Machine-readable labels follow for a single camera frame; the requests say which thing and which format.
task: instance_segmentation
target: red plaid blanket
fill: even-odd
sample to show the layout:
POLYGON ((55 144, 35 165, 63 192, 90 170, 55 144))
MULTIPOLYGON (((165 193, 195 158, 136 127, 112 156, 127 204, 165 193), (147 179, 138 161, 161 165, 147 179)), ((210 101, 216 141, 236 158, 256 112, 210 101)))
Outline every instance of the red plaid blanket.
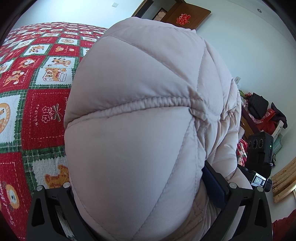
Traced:
POLYGON ((69 181, 63 118, 76 68, 105 28, 40 23, 0 49, 0 209, 22 241, 38 185, 69 181))

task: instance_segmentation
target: black bag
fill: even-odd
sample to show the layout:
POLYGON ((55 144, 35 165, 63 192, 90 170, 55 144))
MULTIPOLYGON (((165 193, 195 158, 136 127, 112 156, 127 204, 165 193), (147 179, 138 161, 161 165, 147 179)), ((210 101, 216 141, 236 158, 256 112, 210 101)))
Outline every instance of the black bag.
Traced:
POLYGON ((248 99, 248 111, 255 119, 260 120, 265 115, 268 108, 268 101, 262 96, 253 93, 248 99))

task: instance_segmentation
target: clothing pile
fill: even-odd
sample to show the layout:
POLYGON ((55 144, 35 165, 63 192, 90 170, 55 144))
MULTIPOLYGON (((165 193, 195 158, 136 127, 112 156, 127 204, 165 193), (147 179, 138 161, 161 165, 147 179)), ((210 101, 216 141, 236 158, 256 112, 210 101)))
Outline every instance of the clothing pile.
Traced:
POLYGON ((249 113, 249 116, 260 131, 265 131, 272 135, 276 130, 279 121, 284 123, 283 128, 288 127, 286 116, 276 108, 274 103, 268 109, 268 101, 256 93, 243 94, 240 91, 242 106, 249 113))

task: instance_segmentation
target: wooden door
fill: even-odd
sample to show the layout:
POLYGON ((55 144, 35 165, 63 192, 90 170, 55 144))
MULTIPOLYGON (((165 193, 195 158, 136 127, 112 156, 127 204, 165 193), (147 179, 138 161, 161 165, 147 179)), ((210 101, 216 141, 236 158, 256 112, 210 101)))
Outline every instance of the wooden door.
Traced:
POLYGON ((196 29, 210 13, 211 11, 205 8, 177 2, 161 21, 182 28, 196 29))

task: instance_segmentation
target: pink puffer jacket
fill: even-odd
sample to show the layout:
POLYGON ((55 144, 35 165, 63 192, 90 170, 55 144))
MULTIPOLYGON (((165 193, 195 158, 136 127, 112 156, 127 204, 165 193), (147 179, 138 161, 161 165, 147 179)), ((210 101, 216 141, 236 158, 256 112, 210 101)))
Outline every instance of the pink puffer jacket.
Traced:
POLYGON ((240 115, 229 70, 195 30, 115 24, 81 61, 66 108, 81 216, 107 240, 200 240, 219 213, 201 180, 205 160, 251 188, 237 169, 240 115))

